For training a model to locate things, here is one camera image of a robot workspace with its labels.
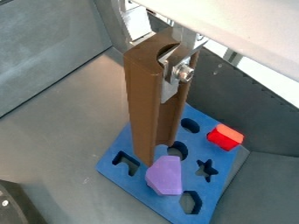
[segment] red cube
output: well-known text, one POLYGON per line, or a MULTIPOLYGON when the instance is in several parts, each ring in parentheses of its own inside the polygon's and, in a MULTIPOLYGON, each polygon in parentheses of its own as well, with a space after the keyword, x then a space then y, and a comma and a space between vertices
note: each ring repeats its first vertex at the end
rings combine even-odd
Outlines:
POLYGON ((225 151, 231 151, 242 144, 245 136, 225 124, 219 124, 207 135, 209 141, 215 143, 225 151))

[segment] purple block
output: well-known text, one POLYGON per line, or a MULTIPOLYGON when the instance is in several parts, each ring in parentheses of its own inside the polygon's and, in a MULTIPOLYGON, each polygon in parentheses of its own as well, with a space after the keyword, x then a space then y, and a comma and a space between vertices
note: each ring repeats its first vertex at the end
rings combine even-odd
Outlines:
POLYGON ((147 185, 159 195, 181 195, 183 193, 182 160, 175 156, 162 156, 147 169, 145 179, 147 185))

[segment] black object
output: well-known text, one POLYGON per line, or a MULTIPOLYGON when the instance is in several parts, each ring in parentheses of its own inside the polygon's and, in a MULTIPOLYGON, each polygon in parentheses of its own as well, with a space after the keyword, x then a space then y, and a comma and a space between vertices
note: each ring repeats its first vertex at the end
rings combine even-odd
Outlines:
POLYGON ((21 185, 0 180, 0 223, 47 223, 21 185))

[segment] star-shaped hole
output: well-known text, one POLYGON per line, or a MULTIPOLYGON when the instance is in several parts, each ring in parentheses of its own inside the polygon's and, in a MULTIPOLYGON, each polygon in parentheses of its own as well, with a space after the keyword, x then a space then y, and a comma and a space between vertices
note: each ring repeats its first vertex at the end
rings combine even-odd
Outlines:
POLYGON ((195 172, 198 176, 203 176, 207 180, 207 182, 211 182, 211 176, 218 175, 219 171, 214 169, 213 166, 213 161, 211 159, 207 160, 206 163, 203 163, 201 160, 198 160, 198 165, 201 169, 195 172))

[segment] blue foam board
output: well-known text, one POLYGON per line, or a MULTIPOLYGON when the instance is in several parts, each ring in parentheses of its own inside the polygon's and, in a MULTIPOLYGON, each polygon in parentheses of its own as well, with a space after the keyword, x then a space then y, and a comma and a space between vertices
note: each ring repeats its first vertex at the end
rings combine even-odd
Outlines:
MULTIPOLYGON (((134 153, 133 135, 130 124, 123 128, 117 141, 113 143, 103 158, 99 160, 97 170, 114 181, 129 193, 133 194, 149 207, 151 207, 171 223, 210 223, 213 212, 221 198, 222 189, 230 174, 235 156, 239 147, 226 152, 218 145, 207 141, 207 134, 219 124, 213 118, 186 104, 182 119, 193 119, 201 125, 201 131, 191 133, 181 125, 175 141, 183 143, 189 149, 187 158, 182 161, 182 189, 185 192, 193 192, 197 203, 201 204, 201 211, 186 214, 181 205, 182 196, 159 196, 146 184, 147 166, 139 160, 134 153), (126 163, 113 164, 118 153, 123 151, 134 158, 141 166, 134 176, 129 175, 129 166, 126 163), (195 173, 201 169, 199 164, 213 162, 213 168, 219 172, 210 176, 210 182, 205 176, 195 173)), ((158 145, 155 147, 157 160, 161 156, 169 155, 169 147, 158 145)))

